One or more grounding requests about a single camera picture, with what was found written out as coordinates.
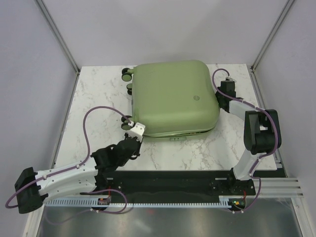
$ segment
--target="black mount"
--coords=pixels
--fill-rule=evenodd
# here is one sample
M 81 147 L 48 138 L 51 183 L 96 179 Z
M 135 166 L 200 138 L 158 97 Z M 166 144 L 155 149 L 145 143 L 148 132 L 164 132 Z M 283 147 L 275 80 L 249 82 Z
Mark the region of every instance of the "black mount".
M 276 132 L 278 135 L 277 148 L 279 148 L 282 140 L 277 111 L 266 110 L 266 112 L 272 117 L 272 120 L 276 125 Z M 261 130 L 260 126 L 265 127 L 266 130 Z M 246 149 L 253 155 L 257 153 L 269 153 L 273 150 L 276 142 L 275 134 L 270 120 L 264 113 L 258 111 L 246 111 L 243 142 Z
M 233 80 L 229 80 L 228 78 L 226 78 L 226 80 L 221 81 L 221 86 L 219 86 L 218 89 L 224 94 L 236 98 L 235 82 Z M 229 102 L 231 101 L 231 99 L 225 97 L 218 91 L 215 93 L 215 96 L 218 101 L 219 107 L 229 113 Z
M 242 196 L 244 190 L 247 195 L 256 195 L 252 179 L 245 181 L 236 179 L 233 168 L 226 174 L 225 179 L 212 179 L 210 186 L 213 195 Z
M 28 183 L 34 181 L 36 175 L 37 173 L 34 172 L 33 167 L 24 169 L 14 185 L 15 190 L 18 191 Z M 40 186 L 34 183 L 16 196 L 20 214 L 29 213 L 43 205 L 43 201 L 48 194 L 41 196 L 39 189 Z

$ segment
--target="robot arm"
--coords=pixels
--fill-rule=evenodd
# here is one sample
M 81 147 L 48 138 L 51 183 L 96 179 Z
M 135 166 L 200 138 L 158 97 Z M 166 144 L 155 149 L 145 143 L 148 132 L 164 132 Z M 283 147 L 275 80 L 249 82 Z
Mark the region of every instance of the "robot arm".
M 221 86 L 218 89 L 224 94 L 236 98 L 235 81 L 230 77 L 221 81 Z M 253 107 L 243 103 L 243 101 L 232 100 L 219 92 L 216 93 L 216 98 L 221 109 L 236 115 L 244 121 L 243 141 L 245 151 L 238 164 L 233 168 L 233 179 L 239 181 L 249 180 L 260 163 L 259 156 L 271 152 L 275 146 L 275 135 L 270 120 L 264 113 L 255 111 Z M 272 117 L 276 125 L 278 134 L 277 147 L 279 148 L 281 146 L 281 133 L 277 112 L 275 110 L 265 111 Z
M 139 157 L 144 131 L 145 126 L 136 123 L 126 132 L 124 140 L 93 152 L 83 165 L 80 165 L 80 161 L 37 172 L 32 167 L 23 170 L 15 183 L 16 191 L 38 178 L 44 178 L 17 195 L 19 212 L 22 214 L 34 211 L 55 198 L 106 189 L 108 172 L 124 166 L 129 159 Z

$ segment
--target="cable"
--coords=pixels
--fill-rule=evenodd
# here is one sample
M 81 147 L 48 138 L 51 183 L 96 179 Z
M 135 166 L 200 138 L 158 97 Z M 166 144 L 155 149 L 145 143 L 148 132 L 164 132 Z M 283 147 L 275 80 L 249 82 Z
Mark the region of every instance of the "cable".
M 88 112 L 84 115 L 83 117 L 83 134 L 84 134 L 84 138 L 85 138 L 85 141 L 86 141 L 86 144 L 87 144 L 87 148 L 88 148 L 88 152 L 87 152 L 87 156 L 86 158 L 79 164 L 79 166 L 82 166 L 84 163 L 87 162 L 87 160 L 89 159 L 90 157 L 90 143 L 89 143 L 89 139 L 88 139 L 88 136 L 87 136 L 87 132 L 86 132 L 86 128 L 85 128 L 85 122 L 86 122 L 86 119 L 88 117 L 88 115 L 94 111 L 94 110 L 97 110 L 97 109 L 109 109 L 109 110 L 113 110 L 115 112 L 117 112 L 118 114 L 120 114 L 122 117 L 124 117 L 128 122 L 130 122 L 129 118 L 126 117 L 123 113 L 121 113 L 120 111 L 118 111 L 117 109 L 115 108 L 112 108 L 112 107 L 109 107 L 109 106 L 96 106 L 96 107 L 93 107 L 92 109 L 88 110 Z M 60 174 L 60 173 L 63 173 L 63 172 L 66 172 L 66 171 L 69 171 L 69 170 L 72 170 L 72 169 L 76 169 L 77 166 L 72 166 L 72 167 L 69 167 L 69 168 L 66 168 L 66 169 L 63 169 L 63 170 L 59 170 L 59 171 L 56 171 L 56 172 L 53 172 L 51 174 L 47 174 L 46 177 L 51 177 L 51 176 L 54 176 L 54 175 L 57 175 L 57 174 Z M 26 188 L 28 188 L 29 186 L 31 186 L 32 184 L 35 184 L 37 183 L 38 181 L 40 180 L 43 180 L 44 177 L 40 177 L 36 180 L 33 180 L 32 182 L 26 184 L 25 186 L 23 186 L 22 188 L 20 188 L 18 191 L 16 191 L 5 203 L 5 207 L 8 208 L 8 209 L 11 209 L 11 208 L 16 208 L 18 207 L 18 205 L 9 205 L 10 202 L 19 194 L 21 193 L 23 190 L 25 190 Z
M 71 216 L 71 217 L 69 217 L 66 220 L 63 220 L 61 222 L 52 222 L 52 221 L 50 221 L 48 219 L 46 213 L 45 213 L 44 214 L 45 215 L 45 220 L 51 225 L 59 226 L 59 225 L 62 225 L 64 223 L 66 223 L 67 221 L 69 221 L 69 220 L 71 220 L 71 219 L 73 219 L 73 218 L 75 218 L 75 217 L 77 217 L 77 216 L 79 216 L 79 215 L 81 215 L 83 213 L 89 212 L 89 211 L 94 211 L 94 212 L 97 212 L 97 213 L 102 212 L 102 213 L 108 213 L 108 214 L 120 214 L 120 213 L 122 213 L 127 207 L 127 198 L 121 191 L 116 190 L 116 189 L 103 189 L 103 190 L 99 190 L 99 191 L 89 192 L 89 193 L 86 193 L 86 194 L 98 194 L 98 193 L 107 192 L 107 191 L 118 193 L 124 198 L 125 205 L 124 205 L 124 207 L 121 210 L 119 210 L 119 211 L 102 211 L 102 210 L 94 210 L 94 209 L 91 208 L 91 209 L 86 209 L 86 210 L 83 210 L 81 212 L 78 212 L 77 214 L 75 214 L 75 215 L 73 215 L 73 216 Z
M 246 193 L 246 190 L 244 189 L 243 190 L 243 198 L 242 198 L 241 201 L 244 201 L 246 199 L 246 196 L 247 196 L 247 193 Z
M 218 71 L 224 71 L 224 72 L 226 72 L 226 73 L 228 74 L 228 76 L 230 76 L 230 73 L 229 73 L 226 69 L 224 69 L 224 68 L 218 68 L 218 69 L 216 69 L 216 70 L 213 72 L 213 75 L 212 75 L 212 83 L 213 83 L 214 88 L 218 91 L 218 93 L 220 93 L 221 95 L 223 95 L 223 96 L 225 96 L 225 97 L 227 97 L 227 98 L 229 98 L 229 99 L 231 99 L 231 100 L 235 100 L 235 101 L 244 103 L 244 104 L 246 104 L 246 105 L 248 105 L 248 106 L 254 108 L 255 110 L 258 110 L 258 111 L 264 113 L 265 116 L 267 116 L 267 118 L 269 119 L 269 121 L 270 121 L 270 123 L 271 123 L 271 125 L 272 125 L 273 132 L 274 132 L 274 134 L 275 134 L 275 146 L 274 146 L 273 150 L 272 150 L 271 152 L 269 152 L 269 153 L 266 153 L 266 154 L 263 154 L 263 155 L 259 156 L 259 158 L 255 161 L 255 163 L 253 164 L 253 166 L 250 168 L 249 174 L 252 174 L 252 172 L 254 171 L 256 165 L 259 163 L 259 161 L 260 161 L 262 158 L 272 155 L 272 154 L 277 150 L 277 144 L 278 144 L 277 127 L 276 127 L 276 124 L 275 124 L 275 122 L 273 121 L 272 117 L 271 117 L 265 110 L 263 110 L 263 109 L 261 109 L 261 108 L 258 108 L 258 107 L 254 106 L 253 104 L 251 104 L 251 103 L 249 103 L 249 102 L 247 102 L 247 101 L 244 101 L 244 100 L 241 100 L 241 99 L 237 99 L 237 98 L 231 97 L 231 96 L 229 96 L 229 95 L 223 93 L 222 91 L 220 91 L 220 90 L 217 88 L 216 84 L 215 84 L 215 74 L 216 74 Z M 252 202 L 248 207 L 245 207 L 245 209 L 244 209 L 243 211 L 249 209 L 249 208 L 257 201 L 258 196 L 259 196 L 259 194 L 260 194 L 260 192 L 261 192 L 261 178 L 260 178 L 260 177 L 254 177 L 253 175 L 250 175 L 250 178 L 252 178 L 252 179 L 258 179 L 258 180 L 259 180 L 258 192 L 257 192 L 257 194 L 256 194 L 256 196 L 255 196 L 253 202 Z

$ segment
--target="white marble table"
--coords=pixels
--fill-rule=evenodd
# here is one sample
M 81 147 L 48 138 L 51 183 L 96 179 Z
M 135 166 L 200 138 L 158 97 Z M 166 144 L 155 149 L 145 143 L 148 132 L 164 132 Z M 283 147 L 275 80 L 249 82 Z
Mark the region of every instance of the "white marble table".
M 131 96 L 126 82 L 121 80 L 121 70 L 127 66 L 83 67 L 70 109 L 67 125 L 59 149 L 56 167 L 82 160 L 87 147 L 82 131 L 84 114 L 92 107 L 112 106 L 131 115 Z M 255 93 L 245 64 L 208 65 L 212 74 L 225 68 L 237 80 L 237 95 L 257 105 Z M 218 72 L 216 83 L 225 79 Z M 91 152 L 122 140 L 120 115 L 100 109 L 93 111 L 86 121 Z M 244 151 L 243 121 L 221 110 L 216 128 L 203 140 L 158 141 L 144 139 L 141 156 L 130 160 L 121 170 L 229 170 L 234 167 Z M 260 170 L 276 170 L 273 156 L 265 158 Z

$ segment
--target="white bracket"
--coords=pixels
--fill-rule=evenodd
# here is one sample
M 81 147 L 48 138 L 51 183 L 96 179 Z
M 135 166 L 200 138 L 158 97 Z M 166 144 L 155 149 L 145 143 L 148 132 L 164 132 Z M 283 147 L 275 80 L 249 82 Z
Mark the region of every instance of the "white bracket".
M 127 131 L 127 134 L 132 138 L 137 137 L 137 140 L 139 142 L 142 142 L 145 129 L 146 129 L 145 125 L 137 122 L 134 127 L 132 127 L 130 130 Z

